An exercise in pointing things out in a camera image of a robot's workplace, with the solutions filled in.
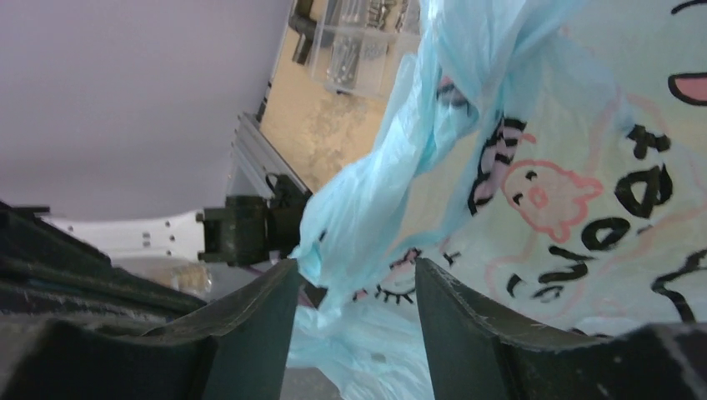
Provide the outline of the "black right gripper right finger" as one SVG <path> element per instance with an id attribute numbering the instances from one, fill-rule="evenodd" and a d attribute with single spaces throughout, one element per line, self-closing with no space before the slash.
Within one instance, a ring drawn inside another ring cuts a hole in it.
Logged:
<path id="1" fill-rule="evenodd" d="M 437 399 L 703 399 L 706 326 L 649 324 L 618 337 L 566 332 L 416 262 Z"/>

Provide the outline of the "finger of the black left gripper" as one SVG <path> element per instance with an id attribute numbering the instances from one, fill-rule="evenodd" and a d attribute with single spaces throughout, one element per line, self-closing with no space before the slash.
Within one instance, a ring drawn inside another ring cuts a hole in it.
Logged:
<path id="1" fill-rule="evenodd" d="M 138 277 L 85 242 L 44 222 L 36 208 L 1 204 L 1 270 L 26 278 L 104 295 L 131 306 L 145 306 L 175 318 L 206 302 Z"/>

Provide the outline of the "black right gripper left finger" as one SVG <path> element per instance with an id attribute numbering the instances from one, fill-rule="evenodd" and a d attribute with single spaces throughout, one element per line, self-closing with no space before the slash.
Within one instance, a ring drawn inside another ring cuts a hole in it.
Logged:
<path id="1" fill-rule="evenodd" d="M 276 399 L 297 264 L 169 323 L 72 313 L 1 318 L 4 399 Z"/>

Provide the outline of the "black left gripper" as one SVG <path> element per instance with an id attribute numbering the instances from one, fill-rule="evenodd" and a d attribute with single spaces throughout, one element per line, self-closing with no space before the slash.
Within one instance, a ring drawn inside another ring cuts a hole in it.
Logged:
<path id="1" fill-rule="evenodd" d="M 268 174 L 265 183 L 273 190 L 270 199 L 233 195 L 221 208 L 206 208 L 196 221 L 204 229 L 204 250 L 198 260 L 247 267 L 270 259 L 270 253 L 288 254 L 300 240 L 299 225 L 306 202 L 312 196 L 300 190 L 285 174 Z"/>

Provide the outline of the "light blue plastic bag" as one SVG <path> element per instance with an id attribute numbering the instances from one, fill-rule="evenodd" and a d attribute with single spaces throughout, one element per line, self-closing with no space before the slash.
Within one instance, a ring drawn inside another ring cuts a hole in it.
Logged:
<path id="1" fill-rule="evenodd" d="M 566 332 L 706 326 L 706 4 L 425 1 L 373 150 L 305 209 L 287 364 L 437 399 L 426 258 Z"/>

